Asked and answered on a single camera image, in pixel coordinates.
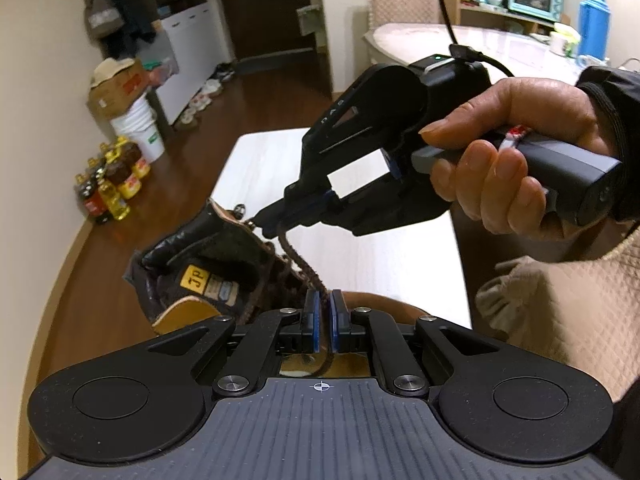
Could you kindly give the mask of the person right hand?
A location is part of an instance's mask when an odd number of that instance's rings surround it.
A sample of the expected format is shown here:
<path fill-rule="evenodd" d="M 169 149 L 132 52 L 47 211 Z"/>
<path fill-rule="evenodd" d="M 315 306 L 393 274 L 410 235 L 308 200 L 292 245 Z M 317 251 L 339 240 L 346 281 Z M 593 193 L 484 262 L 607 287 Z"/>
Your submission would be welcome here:
<path fill-rule="evenodd" d="M 420 131 L 443 150 L 462 151 L 458 162 L 439 160 L 431 172 L 435 192 L 456 202 L 492 234 L 564 240 L 577 226 L 546 213 L 546 194 L 528 174 L 515 148 L 500 151 L 483 139 L 502 126 L 525 126 L 587 151 L 616 157 L 614 133 L 604 114 L 582 90 L 539 78 L 506 78 Z"/>

